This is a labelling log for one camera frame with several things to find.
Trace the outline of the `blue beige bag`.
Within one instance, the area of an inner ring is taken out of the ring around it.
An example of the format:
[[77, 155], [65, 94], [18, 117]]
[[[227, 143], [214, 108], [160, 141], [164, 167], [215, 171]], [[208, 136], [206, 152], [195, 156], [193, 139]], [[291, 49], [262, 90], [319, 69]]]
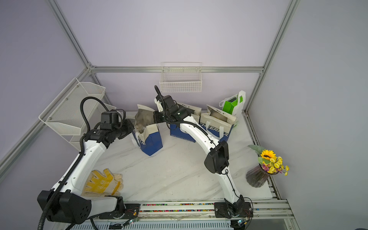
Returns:
[[[185, 109], [197, 123], [200, 121], [201, 108], [184, 103], [179, 103], [178, 106], [180, 109]], [[189, 134], [183, 132], [179, 125], [170, 125], [170, 135], [194, 143], [196, 142]]]
[[155, 123], [155, 111], [145, 105], [138, 104], [137, 106], [133, 137], [139, 148], [146, 155], [152, 156], [163, 148], [162, 137]]
[[219, 141], [228, 141], [237, 117], [207, 105], [207, 112], [200, 116], [199, 124]]

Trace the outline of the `green white takeout bag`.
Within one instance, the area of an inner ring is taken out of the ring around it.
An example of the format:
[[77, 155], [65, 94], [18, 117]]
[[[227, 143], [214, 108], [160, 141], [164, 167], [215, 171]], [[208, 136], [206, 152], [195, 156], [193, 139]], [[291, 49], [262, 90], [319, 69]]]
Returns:
[[237, 126], [239, 123], [238, 117], [242, 114], [245, 101], [246, 101], [246, 92], [239, 91], [236, 95], [225, 98], [219, 103], [219, 106], [222, 111], [231, 114], [237, 118], [234, 124], [235, 126]]

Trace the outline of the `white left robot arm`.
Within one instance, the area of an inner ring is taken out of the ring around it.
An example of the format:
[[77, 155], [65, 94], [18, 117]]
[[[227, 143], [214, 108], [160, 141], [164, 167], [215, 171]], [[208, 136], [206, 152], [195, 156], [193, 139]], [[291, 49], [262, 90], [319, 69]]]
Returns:
[[101, 121], [91, 129], [84, 112], [84, 103], [87, 100], [101, 100], [88, 96], [80, 103], [80, 113], [86, 124], [87, 131], [80, 138], [80, 152], [61, 179], [51, 190], [43, 190], [37, 197], [42, 214], [37, 228], [42, 230], [45, 222], [68, 223], [72, 228], [76, 224], [84, 223], [104, 213], [118, 213], [124, 215], [126, 206], [121, 196], [111, 195], [96, 199], [82, 197], [83, 188], [88, 180], [90, 172], [97, 160], [115, 141], [123, 139], [134, 130], [130, 120], [126, 118], [123, 109], [106, 109], [101, 114]]

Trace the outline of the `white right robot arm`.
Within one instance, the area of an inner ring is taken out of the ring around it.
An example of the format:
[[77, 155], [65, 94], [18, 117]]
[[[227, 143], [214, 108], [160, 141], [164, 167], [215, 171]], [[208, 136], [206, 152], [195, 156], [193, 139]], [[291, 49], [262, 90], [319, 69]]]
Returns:
[[158, 111], [154, 112], [156, 123], [165, 122], [168, 126], [176, 125], [181, 131], [190, 135], [206, 154], [204, 165], [209, 172], [218, 177], [224, 192], [226, 213], [238, 217], [243, 212], [244, 197], [237, 190], [229, 169], [229, 147], [226, 141], [219, 141], [208, 133], [186, 108], [180, 107], [171, 96], [163, 96], [158, 86], [155, 103]]

